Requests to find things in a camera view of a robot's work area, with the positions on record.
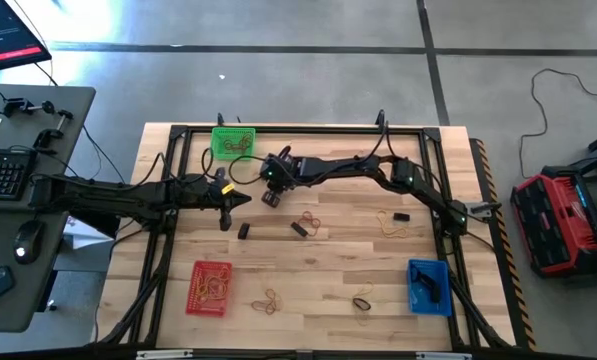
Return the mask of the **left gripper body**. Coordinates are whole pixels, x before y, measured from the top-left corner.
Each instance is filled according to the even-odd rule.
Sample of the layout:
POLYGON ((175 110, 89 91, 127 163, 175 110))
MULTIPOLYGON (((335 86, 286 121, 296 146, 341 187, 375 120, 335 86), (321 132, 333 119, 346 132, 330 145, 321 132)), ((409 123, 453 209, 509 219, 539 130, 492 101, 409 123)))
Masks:
POLYGON ((219 185, 205 175, 185 175, 175 183, 175 205, 180 209, 220 209, 219 185))

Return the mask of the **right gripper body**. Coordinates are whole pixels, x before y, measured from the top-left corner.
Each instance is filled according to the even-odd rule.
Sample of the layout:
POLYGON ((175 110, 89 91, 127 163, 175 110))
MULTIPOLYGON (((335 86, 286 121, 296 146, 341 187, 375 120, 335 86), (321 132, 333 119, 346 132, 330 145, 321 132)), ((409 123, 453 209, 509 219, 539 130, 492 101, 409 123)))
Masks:
POLYGON ((301 161, 290 155, 279 156, 269 153, 260 168, 260 178, 267 183, 272 191, 293 189, 300 184, 298 181, 301 161))

